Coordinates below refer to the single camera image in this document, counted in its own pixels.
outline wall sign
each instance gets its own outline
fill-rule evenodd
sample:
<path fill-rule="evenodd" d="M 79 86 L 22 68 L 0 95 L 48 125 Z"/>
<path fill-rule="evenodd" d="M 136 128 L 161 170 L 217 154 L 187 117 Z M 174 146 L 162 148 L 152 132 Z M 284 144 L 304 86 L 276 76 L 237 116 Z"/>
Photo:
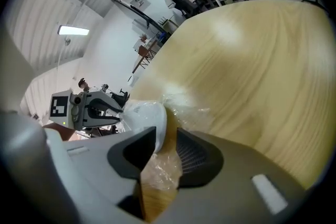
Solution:
<path fill-rule="evenodd" d="M 150 5 L 148 0 L 132 0 L 131 5 L 141 10 L 142 12 Z"/>

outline plastic bag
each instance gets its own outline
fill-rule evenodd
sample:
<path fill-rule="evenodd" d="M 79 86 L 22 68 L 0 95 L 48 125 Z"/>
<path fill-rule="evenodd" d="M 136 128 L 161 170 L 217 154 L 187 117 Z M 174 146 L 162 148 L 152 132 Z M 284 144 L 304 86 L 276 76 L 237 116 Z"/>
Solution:
<path fill-rule="evenodd" d="M 197 108 L 183 94 L 164 95 L 161 100 L 167 109 L 167 124 L 172 124 L 173 132 L 176 127 L 187 131 L 208 132 L 213 122 L 210 109 Z M 160 190 L 176 189 L 182 176 L 181 161 L 176 152 L 176 138 L 170 137 L 167 126 L 165 146 L 157 154 L 153 154 L 141 173 L 141 184 L 148 184 Z"/>

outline black mesh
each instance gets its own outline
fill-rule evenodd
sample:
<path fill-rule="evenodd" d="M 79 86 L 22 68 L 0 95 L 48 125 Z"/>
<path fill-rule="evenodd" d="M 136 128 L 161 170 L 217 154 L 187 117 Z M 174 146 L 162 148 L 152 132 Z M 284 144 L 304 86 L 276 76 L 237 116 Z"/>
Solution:
<path fill-rule="evenodd" d="M 183 171 L 179 188 L 204 186 L 223 167 L 222 153 L 215 145 L 181 128 L 177 129 L 176 151 Z"/>

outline light wood tabletop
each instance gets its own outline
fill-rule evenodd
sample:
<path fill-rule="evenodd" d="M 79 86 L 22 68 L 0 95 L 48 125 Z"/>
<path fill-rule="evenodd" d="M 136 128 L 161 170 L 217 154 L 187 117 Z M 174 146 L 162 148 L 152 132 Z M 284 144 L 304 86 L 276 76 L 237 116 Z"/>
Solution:
<path fill-rule="evenodd" d="M 152 60 L 132 99 L 184 94 L 214 118 L 208 133 L 251 146 L 309 188 L 335 146 L 336 42 L 325 13 L 308 3 L 255 0 L 184 22 Z M 177 120 L 167 111 L 166 142 Z M 177 190 L 142 182 L 146 220 Z"/>

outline ceiling light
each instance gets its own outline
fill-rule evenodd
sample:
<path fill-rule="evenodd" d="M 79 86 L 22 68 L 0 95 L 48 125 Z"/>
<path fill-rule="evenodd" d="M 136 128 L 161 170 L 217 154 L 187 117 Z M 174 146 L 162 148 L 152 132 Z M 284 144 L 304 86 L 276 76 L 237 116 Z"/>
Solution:
<path fill-rule="evenodd" d="M 71 27 L 71 26 L 64 26 L 60 25 L 57 31 L 59 35 L 82 35 L 87 36 L 89 34 L 88 29 L 78 28 L 78 27 Z"/>

